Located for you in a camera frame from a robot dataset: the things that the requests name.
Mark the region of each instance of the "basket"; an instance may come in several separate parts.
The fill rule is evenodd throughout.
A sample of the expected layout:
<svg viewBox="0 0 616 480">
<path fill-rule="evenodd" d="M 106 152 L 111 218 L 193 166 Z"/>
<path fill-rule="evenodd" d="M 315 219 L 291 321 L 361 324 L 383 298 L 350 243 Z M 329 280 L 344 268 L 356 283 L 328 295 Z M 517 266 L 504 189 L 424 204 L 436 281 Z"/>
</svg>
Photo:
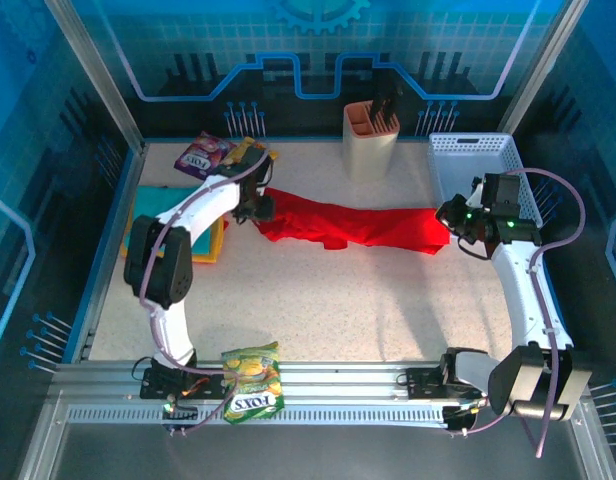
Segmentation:
<svg viewBox="0 0 616 480">
<path fill-rule="evenodd" d="M 523 168 L 515 141 L 506 133 L 434 133 L 428 146 L 428 166 L 437 205 L 460 193 L 472 193 L 474 177 Z M 528 178 L 520 174 L 521 218 L 543 225 Z"/>
</svg>

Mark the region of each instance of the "speckled table surface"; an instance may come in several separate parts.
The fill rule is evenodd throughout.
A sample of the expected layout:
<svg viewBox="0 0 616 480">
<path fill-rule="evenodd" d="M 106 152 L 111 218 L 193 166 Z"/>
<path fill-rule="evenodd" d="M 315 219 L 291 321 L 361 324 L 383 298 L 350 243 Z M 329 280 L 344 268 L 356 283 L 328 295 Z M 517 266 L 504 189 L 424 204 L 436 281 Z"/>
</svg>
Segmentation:
<svg viewBox="0 0 616 480">
<path fill-rule="evenodd" d="M 271 186 L 354 208 L 434 206 L 427 145 L 398 143 L 385 179 L 352 184 L 341 143 L 273 143 Z M 172 168 L 184 144 L 153 144 L 140 183 L 192 186 Z M 146 314 L 117 261 L 92 360 L 153 353 Z M 503 358 L 511 348 L 503 291 L 489 263 L 454 245 L 429 256 L 350 245 L 339 251 L 287 239 L 269 242 L 250 223 L 231 225 L 215 265 L 195 265 L 186 297 L 200 359 L 277 340 L 284 361 L 438 360 L 448 346 Z"/>
</svg>

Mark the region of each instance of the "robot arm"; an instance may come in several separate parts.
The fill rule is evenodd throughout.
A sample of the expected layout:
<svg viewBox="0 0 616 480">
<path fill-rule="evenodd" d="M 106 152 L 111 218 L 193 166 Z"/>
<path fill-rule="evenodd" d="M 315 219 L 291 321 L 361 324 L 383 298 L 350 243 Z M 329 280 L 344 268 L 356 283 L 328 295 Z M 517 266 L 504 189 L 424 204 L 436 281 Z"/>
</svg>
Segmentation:
<svg viewBox="0 0 616 480">
<path fill-rule="evenodd" d="M 146 298 L 156 308 L 157 334 L 166 352 L 180 365 L 196 363 L 195 349 L 188 336 L 184 297 L 192 283 L 192 245 L 218 218 L 233 212 L 237 221 L 252 218 L 260 221 L 272 219 L 274 204 L 270 197 L 263 195 L 263 183 L 271 175 L 271 160 L 267 158 L 260 167 L 238 183 L 227 183 L 210 191 L 190 203 L 199 192 L 225 182 L 255 165 L 263 150 L 249 147 L 238 164 L 220 166 L 188 198 L 156 218 L 139 217 L 133 223 L 130 233 L 128 255 L 124 267 L 124 280 L 139 296 L 145 274 L 148 254 L 163 227 L 178 215 L 162 245 L 163 255 L 156 259 L 146 291 Z M 157 350 L 153 364 L 176 370 Z"/>
<path fill-rule="evenodd" d="M 545 302 L 559 355 L 558 391 L 550 414 L 552 420 L 567 420 L 572 415 L 591 375 L 587 359 L 573 350 L 557 315 L 543 267 L 538 256 L 541 238 L 532 220 L 519 218 L 519 178 L 513 175 L 486 174 L 473 181 L 473 194 L 466 199 L 456 195 L 437 211 L 437 219 L 461 242 L 485 245 L 486 255 L 501 281 L 512 325 L 512 352 L 501 362 L 483 352 L 466 351 L 455 359 L 456 376 L 488 394 L 498 415 L 515 413 L 541 418 L 549 384 L 552 348 L 544 325 L 541 295 Z M 531 273 L 536 274 L 539 292 Z"/>
</svg>

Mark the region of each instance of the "cable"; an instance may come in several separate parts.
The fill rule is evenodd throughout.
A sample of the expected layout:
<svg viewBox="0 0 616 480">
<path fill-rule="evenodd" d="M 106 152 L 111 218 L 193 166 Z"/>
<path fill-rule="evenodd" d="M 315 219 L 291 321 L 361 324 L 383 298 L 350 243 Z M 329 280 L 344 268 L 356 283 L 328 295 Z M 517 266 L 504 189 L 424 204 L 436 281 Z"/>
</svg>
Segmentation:
<svg viewBox="0 0 616 480">
<path fill-rule="evenodd" d="M 134 378 L 135 380 L 137 380 L 138 382 L 143 381 L 143 378 L 135 377 L 135 372 L 137 371 L 137 367 L 139 366 L 141 362 L 143 362 L 144 360 L 150 360 L 150 358 L 151 357 L 141 357 L 139 360 L 137 360 L 135 364 L 132 366 L 132 370 L 130 371 L 130 376 Z"/>
<path fill-rule="evenodd" d="M 202 420 L 201 422 L 199 422 L 193 427 L 187 428 L 186 432 L 196 430 L 197 428 L 200 428 L 203 425 L 205 425 L 207 422 L 210 421 L 211 418 L 213 418 L 228 403 L 228 401 L 235 394 L 235 390 L 237 389 L 239 378 L 241 376 L 237 372 L 232 371 L 232 370 L 201 369 L 201 368 L 188 367 L 186 365 L 179 363 L 174 357 L 170 355 L 170 353 L 168 353 L 161 339 L 161 335 L 159 334 L 159 331 L 157 329 L 157 318 L 158 318 L 159 311 L 155 305 L 152 305 L 146 300 L 146 290 L 148 289 L 148 282 L 150 281 L 150 275 L 155 265 L 155 260 L 157 258 L 157 252 L 159 251 L 159 248 L 161 244 L 163 243 L 164 238 L 166 237 L 166 234 L 172 228 L 173 224 L 181 217 L 183 212 L 185 212 L 186 209 L 190 207 L 190 205 L 192 205 L 194 202 L 196 202 L 199 198 L 206 195 L 207 193 L 210 193 L 211 191 L 215 189 L 224 187 L 231 183 L 236 183 L 242 178 L 247 177 L 248 175 L 253 173 L 255 170 L 257 170 L 264 163 L 267 157 L 268 157 L 268 149 L 264 150 L 263 154 L 261 155 L 261 158 L 257 161 L 257 163 L 255 163 L 253 166 L 246 169 L 242 173 L 239 173 L 235 175 L 234 177 L 221 180 L 220 182 L 217 182 L 214 185 L 210 185 L 200 190 L 199 192 L 195 193 L 189 199 L 187 199 L 184 202 L 184 204 L 181 206 L 181 208 L 177 212 L 175 212 L 175 214 L 168 220 L 166 225 L 164 225 L 164 227 L 161 229 L 161 232 L 159 232 L 159 235 L 157 236 L 157 239 L 155 240 L 155 243 L 153 244 L 153 247 L 150 251 L 150 255 L 148 257 L 148 262 L 146 264 L 146 271 L 144 272 L 144 277 L 141 282 L 141 288 L 139 290 L 139 303 L 141 304 L 142 307 L 146 309 L 146 311 L 149 314 L 150 331 L 152 333 L 152 338 L 155 344 L 157 345 L 157 348 L 161 352 L 161 354 L 171 364 L 175 365 L 178 369 L 183 370 L 184 372 L 193 373 L 197 375 L 215 375 L 219 373 L 220 371 L 223 371 L 224 375 L 228 374 L 228 375 L 235 377 L 235 385 L 229 392 L 226 393 L 224 400 L 219 404 L 219 406 L 215 410 L 213 410 L 213 412 L 210 415 L 208 415 L 204 420 Z"/>
<path fill-rule="evenodd" d="M 193 393 L 195 393 L 197 390 L 201 388 L 202 383 L 206 383 L 206 382 L 210 382 L 210 378 L 208 377 L 200 378 L 193 384 L 192 387 L 190 387 L 190 390 L 184 390 L 183 392 L 181 392 L 181 394 L 184 397 L 187 397 L 188 395 L 192 395 Z"/>
<path fill-rule="evenodd" d="M 464 433 L 466 435 L 472 435 L 473 433 L 483 432 L 484 430 L 488 430 L 490 427 L 494 427 L 499 422 L 501 422 L 504 418 L 506 418 L 505 415 L 500 415 L 499 417 L 496 417 L 494 420 L 490 421 L 486 425 L 483 425 L 483 426 L 477 427 L 477 428 L 471 428 L 470 430 L 466 430 Z"/>
<path fill-rule="evenodd" d="M 586 224 L 586 207 L 584 205 L 584 201 L 579 195 L 579 192 L 575 187 L 573 187 L 567 180 L 564 180 L 559 175 L 549 172 L 547 170 L 543 170 L 541 168 L 519 168 L 516 170 L 511 170 L 506 172 L 506 175 L 512 175 L 516 173 L 537 173 L 540 175 L 544 175 L 546 177 L 552 178 L 556 182 L 561 183 L 564 187 L 566 187 L 570 193 L 575 197 L 577 201 L 577 205 L 579 206 L 579 224 L 575 232 L 570 235 L 568 238 L 564 240 L 559 240 L 557 242 L 552 242 L 547 245 L 543 245 L 537 249 L 537 251 L 530 258 L 529 271 L 530 271 L 530 280 L 532 282 L 532 286 L 535 290 L 535 294 L 537 295 L 537 299 L 539 300 L 539 307 L 541 309 L 541 314 L 544 317 L 544 324 L 546 326 L 546 334 L 548 335 L 548 340 L 550 342 L 550 352 L 551 352 L 551 373 L 550 373 L 550 384 L 548 386 L 548 396 L 546 398 L 546 407 L 544 409 L 544 415 L 541 420 L 541 433 L 539 435 L 539 441 L 537 442 L 535 451 L 535 456 L 537 458 L 541 458 L 544 450 L 544 445 L 546 443 L 546 437 L 548 435 L 548 425 L 550 424 L 550 414 L 552 413 L 552 409 L 555 405 L 555 397 L 557 396 L 557 381 L 559 380 L 559 349 L 557 347 L 557 337 L 555 336 L 555 332 L 553 330 L 552 321 L 550 320 L 550 313 L 548 312 L 548 305 L 546 304 L 546 299 L 541 291 L 541 286 L 539 285 L 539 279 L 537 277 L 537 267 L 536 263 L 539 257 L 548 250 L 552 250 L 554 248 L 563 247 L 564 245 L 568 245 L 569 243 L 574 242 L 579 238 L 581 232 L 584 229 L 584 225 Z"/>
<path fill-rule="evenodd" d="M 483 255 L 479 255 L 478 253 L 475 252 L 471 252 L 470 250 L 468 250 L 466 247 L 464 247 L 461 244 L 461 241 L 465 240 L 465 237 L 463 235 L 461 235 L 458 239 L 457 239 L 457 246 L 459 247 L 459 250 L 461 250 L 462 252 L 464 252 L 467 255 L 470 255 L 473 258 L 476 258 L 477 260 L 484 260 L 484 261 L 488 261 L 490 260 L 488 257 L 485 257 Z"/>
</svg>

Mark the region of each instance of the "snack bag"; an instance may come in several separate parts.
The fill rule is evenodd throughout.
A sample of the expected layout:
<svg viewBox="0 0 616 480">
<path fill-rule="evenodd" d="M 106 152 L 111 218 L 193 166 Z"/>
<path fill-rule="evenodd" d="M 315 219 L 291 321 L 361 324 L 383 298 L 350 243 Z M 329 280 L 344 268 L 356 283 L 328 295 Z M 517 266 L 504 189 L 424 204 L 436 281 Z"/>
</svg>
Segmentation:
<svg viewBox="0 0 616 480">
<path fill-rule="evenodd" d="M 177 159 L 175 168 L 205 180 L 234 147 L 232 142 L 201 132 Z"/>
<path fill-rule="evenodd" d="M 235 395 L 224 407 L 224 419 L 237 424 L 251 418 L 270 418 L 284 408 L 279 375 L 278 343 L 224 352 L 224 368 L 240 375 Z M 226 377 L 228 388 L 234 378 Z"/>
<path fill-rule="evenodd" d="M 266 149 L 265 145 L 263 145 L 263 144 L 261 144 L 259 142 L 255 142 L 254 138 L 244 137 L 242 142 L 239 145 L 237 145 L 233 150 L 231 150 L 230 153 L 224 157 L 224 159 L 221 161 L 221 163 L 223 165 L 232 165 L 234 163 L 239 163 L 241 161 L 241 157 L 244 156 L 244 153 L 246 153 L 246 150 L 248 150 L 248 147 L 250 147 L 251 145 L 254 145 L 255 147 L 259 148 L 260 150 L 265 150 Z M 277 153 L 274 150 L 269 150 L 268 151 L 268 156 L 270 157 L 270 159 L 272 161 L 275 161 L 275 160 L 277 160 L 277 157 L 279 156 L 279 153 Z"/>
</svg>

